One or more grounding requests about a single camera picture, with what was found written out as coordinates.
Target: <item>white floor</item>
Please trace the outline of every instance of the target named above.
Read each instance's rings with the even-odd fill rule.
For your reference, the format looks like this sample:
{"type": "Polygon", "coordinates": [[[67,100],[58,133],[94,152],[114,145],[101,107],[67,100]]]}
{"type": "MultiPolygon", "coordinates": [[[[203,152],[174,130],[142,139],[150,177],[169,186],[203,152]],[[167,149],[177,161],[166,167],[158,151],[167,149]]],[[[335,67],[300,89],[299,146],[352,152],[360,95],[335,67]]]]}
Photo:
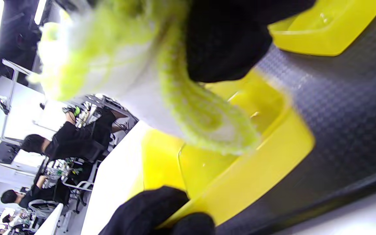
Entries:
{"type": "MultiPolygon", "coordinates": [[[[91,198],[91,194],[87,193],[85,195],[85,202],[88,203],[89,199],[91,198]]],[[[70,208],[75,208],[75,203],[69,205],[70,208]]],[[[82,204],[79,207],[80,213],[73,214],[73,217],[70,219],[69,222],[69,231],[67,233],[63,233],[63,231],[56,231],[56,235],[80,235],[82,226],[84,225],[85,215],[87,206],[83,207],[82,204]]]]}

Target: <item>green object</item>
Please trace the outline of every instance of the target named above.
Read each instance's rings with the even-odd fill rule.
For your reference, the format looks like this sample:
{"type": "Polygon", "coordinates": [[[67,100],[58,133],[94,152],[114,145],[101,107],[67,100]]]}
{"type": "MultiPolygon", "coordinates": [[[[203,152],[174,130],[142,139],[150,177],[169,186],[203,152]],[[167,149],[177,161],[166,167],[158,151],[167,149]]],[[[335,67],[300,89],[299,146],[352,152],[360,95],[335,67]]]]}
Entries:
{"type": "Polygon", "coordinates": [[[76,168],[76,169],[73,169],[73,173],[78,175],[79,173],[82,172],[82,170],[83,170],[82,168],[76,168]]]}
{"type": "Polygon", "coordinates": [[[80,113],[81,113],[81,109],[78,106],[76,106],[75,112],[73,113],[73,115],[77,117],[80,113]]]}

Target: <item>person's arm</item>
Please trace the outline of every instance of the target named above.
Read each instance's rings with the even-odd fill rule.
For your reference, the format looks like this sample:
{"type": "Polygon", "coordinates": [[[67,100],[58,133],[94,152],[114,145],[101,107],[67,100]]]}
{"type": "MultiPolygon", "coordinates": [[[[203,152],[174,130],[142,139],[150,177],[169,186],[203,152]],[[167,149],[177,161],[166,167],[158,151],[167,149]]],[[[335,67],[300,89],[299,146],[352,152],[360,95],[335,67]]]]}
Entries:
{"type": "Polygon", "coordinates": [[[76,124],[76,122],[75,122],[75,115],[72,112],[67,112],[66,113],[66,122],[70,122],[73,125],[76,124]]]}
{"type": "Polygon", "coordinates": [[[11,229],[7,229],[2,235],[8,235],[11,232],[11,229]]]}
{"type": "Polygon", "coordinates": [[[42,189],[42,187],[43,187],[43,183],[46,181],[46,179],[47,179],[46,176],[40,176],[40,177],[39,177],[39,180],[37,180],[36,186],[37,186],[39,189],[42,189]]]}

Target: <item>black hair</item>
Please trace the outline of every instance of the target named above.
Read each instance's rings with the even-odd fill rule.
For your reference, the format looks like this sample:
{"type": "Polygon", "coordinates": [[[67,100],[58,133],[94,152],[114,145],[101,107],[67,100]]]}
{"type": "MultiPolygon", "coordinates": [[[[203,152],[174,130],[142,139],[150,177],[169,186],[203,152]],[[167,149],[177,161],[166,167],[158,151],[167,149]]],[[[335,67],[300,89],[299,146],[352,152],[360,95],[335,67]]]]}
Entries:
{"type": "Polygon", "coordinates": [[[4,218],[3,218],[3,223],[9,223],[10,221],[9,221],[9,218],[10,218],[11,216],[9,215],[9,214],[7,214],[4,218]]]}
{"type": "Polygon", "coordinates": [[[12,189],[5,191],[3,195],[1,196],[1,202],[4,204],[14,203],[16,199],[17,199],[17,194],[12,189]]]}
{"type": "Polygon", "coordinates": [[[4,234],[5,231],[5,229],[0,229],[0,235],[4,234]]]}
{"type": "Polygon", "coordinates": [[[28,153],[39,153],[43,154],[41,147],[46,140],[45,137],[42,137],[37,134],[27,135],[24,138],[23,144],[21,144],[21,149],[28,153]]]}

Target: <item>person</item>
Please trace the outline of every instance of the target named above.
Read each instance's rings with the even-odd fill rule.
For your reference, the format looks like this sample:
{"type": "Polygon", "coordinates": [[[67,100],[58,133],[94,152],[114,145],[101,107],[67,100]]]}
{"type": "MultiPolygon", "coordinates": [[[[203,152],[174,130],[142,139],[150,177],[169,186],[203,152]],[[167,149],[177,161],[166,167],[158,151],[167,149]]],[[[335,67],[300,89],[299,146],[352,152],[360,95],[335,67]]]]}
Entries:
{"type": "Polygon", "coordinates": [[[1,202],[3,204],[16,203],[20,207],[28,209],[28,204],[33,200],[42,199],[45,201],[52,201],[55,194],[56,186],[43,189],[43,184],[46,181],[46,179],[46,176],[40,176],[37,180],[37,183],[31,186],[31,189],[25,195],[18,193],[12,189],[5,191],[1,195],[1,202]]]}
{"type": "Polygon", "coordinates": [[[68,141],[73,140],[89,139],[93,125],[95,125],[95,127],[91,138],[99,143],[103,143],[103,140],[106,139],[106,135],[108,135],[107,137],[109,138],[111,133],[124,131],[126,129],[125,125],[113,126],[113,123],[117,119],[126,117],[127,116],[124,114],[116,111],[103,109],[101,117],[95,122],[82,128],[77,128],[75,127],[74,114],[72,112],[67,112],[66,122],[59,129],[59,131],[53,135],[51,141],[37,134],[27,135],[21,145],[21,149],[29,153],[33,152],[48,156],[50,161],[76,157],[74,153],[77,152],[75,148],[80,147],[78,145],[71,148],[66,148],[63,150],[64,152],[61,153],[56,152],[56,149],[61,143],[67,143],[68,141]]]}
{"type": "Polygon", "coordinates": [[[8,224],[9,227],[12,229],[15,229],[17,227],[23,226],[23,219],[21,218],[21,214],[18,214],[17,216],[11,216],[10,214],[7,214],[2,219],[3,223],[8,224]]]}
{"type": "Polygon", "coordinates": [[[21,234],[31,234],[33,232],[24,231],[24,220],[22,218],[22,213],[17,216],[11,216],[7,214],[2,219],[3,223],[8,224],[9,230],[15,230],[16,232],[21,232],[21,234]]]}
{"type": "Polygon", "coordinates": [[[3,235],[4,233],[6,233],[6,231],[7,231],[6,229],[3,229],[3,228],[0,229],[0,235],[3,235]]]}

